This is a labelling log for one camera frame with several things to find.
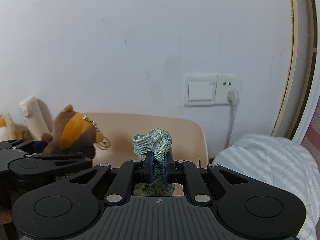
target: striped bedding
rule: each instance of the striped bedding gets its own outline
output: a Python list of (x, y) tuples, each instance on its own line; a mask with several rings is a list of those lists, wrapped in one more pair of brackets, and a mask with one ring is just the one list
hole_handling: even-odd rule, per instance
[[(303, 138), (301, 145), (311, 153), (320, 169), (320, 98), (308, 131)], [(316, 226), (316, 231), (318, 239), (320, 239), (320, 221)]]
[(299, 240), (316, 240), (320, 214), (320, 174), (311, 154), (286, 138), (246, 135), (220, 152), (214, 163), (287, 190), (307, 210)]

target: crosshair symbol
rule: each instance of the crosshair symbol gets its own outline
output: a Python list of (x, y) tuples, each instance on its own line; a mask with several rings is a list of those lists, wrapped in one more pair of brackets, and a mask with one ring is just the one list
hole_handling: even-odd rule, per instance
[(164, 202), (164, 200), (161, 199), (161, 198), (158, 198), (158, 199), (156, 200), (156, 203), (158, 203), (159, 205), (162, 204), (163, 202)]

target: red stripe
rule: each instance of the red stripe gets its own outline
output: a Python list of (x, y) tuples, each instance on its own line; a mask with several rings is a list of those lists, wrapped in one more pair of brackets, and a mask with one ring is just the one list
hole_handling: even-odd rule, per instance
[(309, 141), (313, 144), (313, 146), (320, 151), (320, 134), (316, 132), (311, 126), (309, 126), (308, 131), (306, 133)]

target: beige chair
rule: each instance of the beige chair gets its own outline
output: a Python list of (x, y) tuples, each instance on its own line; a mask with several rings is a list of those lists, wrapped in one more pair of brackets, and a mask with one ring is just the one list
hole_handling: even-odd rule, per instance
[[(133, 154), (132, 137), (161, 128), (172, 137), (174, 160), (187, 160), (201, 168), (208, 165), (208, 152), (202, 128), (195, 122), (162, 116), (143, 114), (85, 113), (94, 120), (102, 133), (110, 140), (107, 151), (97, 148), (93, 165), (110, 163), (112, 168), (123, 162), (137, 159)], [(176, 185), (174, 195), (183, 195), (181, 185)]]

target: green cloth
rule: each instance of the green cloth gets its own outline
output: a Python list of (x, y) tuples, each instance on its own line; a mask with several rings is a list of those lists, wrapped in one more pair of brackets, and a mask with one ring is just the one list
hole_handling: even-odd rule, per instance
[(167, 131), (153, 129), (146, 135), (137, 134), (132, 138), (134, 154), (145, 160), (147, 152), (153, 152), (153, 181), (135, 185), (136, 196), (171, 196), (175, 185), (164, 181), (164, 159), (166, 154), (172, 155), (172, 139)]

